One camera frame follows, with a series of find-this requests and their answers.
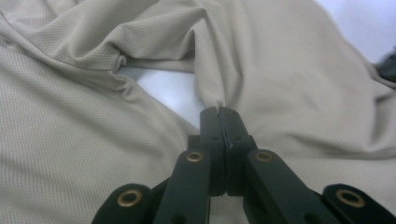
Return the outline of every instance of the white surface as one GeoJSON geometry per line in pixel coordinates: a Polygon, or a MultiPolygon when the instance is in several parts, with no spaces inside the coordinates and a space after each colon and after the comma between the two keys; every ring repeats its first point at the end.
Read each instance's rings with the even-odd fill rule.
{"type": "MultiPolygon", "coordinates": [[[[380,62],[396,46],[396,1],[316,1],[369,62],[380,62]]],[[[199,128],[199,113],[205,106],[194,93],[194,74],[126,66],[118,74],[131,77],[148,94],[199,128]]]]}

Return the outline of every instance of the textured fabric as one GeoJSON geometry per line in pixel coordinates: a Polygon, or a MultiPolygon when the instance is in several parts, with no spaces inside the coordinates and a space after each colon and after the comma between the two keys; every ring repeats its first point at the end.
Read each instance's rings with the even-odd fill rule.
{"type": "MultiPolygon", "coordinates": [[[[395,92],[311,1],[0,10],[1,223],[89,223],[113,189],[172,173],[197,130],[117,75],[126,63],[193,71],[205,105],[236,109],[309,188],[352,185],[396,214],[395,92]]],[[[247,223],[241,200],[213,199],[211,222],[247,223]]]]}

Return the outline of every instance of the brass rivet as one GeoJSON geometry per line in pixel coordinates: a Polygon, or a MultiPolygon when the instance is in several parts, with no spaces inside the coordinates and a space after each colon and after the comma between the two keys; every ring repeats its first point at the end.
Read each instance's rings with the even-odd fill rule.
{"type": "Polygon", "coordinates": [[[335,192],[335,195],[337,196],[338,200],[352,207],[361,208],[366,205],[366,202],[359,194],[348,189],[338,189],[335,192]]]}
{"type": "Polygon", "coordinates": [[[258,161],[271,161],[273,160],[273,156],[271,156],[271,154],[269,154],[268,152],[258,152],[256,154],[256,159],[258,161]]]}
{"type": "Polygon", "coordinates": [[[135,204],[139,203],[140,200],[142,200],[142,192],[138,189],[129,189],[125,192],[123,192],[119,198],[117,199],[117,203],[121,207],[131,207],[134,206],[135,204]],[[134,196],[133,200],[129,200],[127,197],[128,196],[134,196]]]}
{"type": "Polygon", "coordinates": [[[188,161],[201,161],[204,158],[204,155],[200,152],[192,152],[189,155],[187,155],[187,160],[188,161]]]}

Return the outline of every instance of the beige fabric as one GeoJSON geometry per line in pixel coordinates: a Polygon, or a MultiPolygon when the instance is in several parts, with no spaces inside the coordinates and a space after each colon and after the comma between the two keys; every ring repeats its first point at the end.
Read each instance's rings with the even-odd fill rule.
{"type": "MultiPolygon", "coordinates": [[[[122,63],[194,71],[309,188],[346,183],[396,214],[394,90],[311,1],[0,4],[1,223],[89,223],[113,189],[172,173],[197,130],[122,63]]],[[[211,212],[247,223],[240,199],[211,212]]]]}

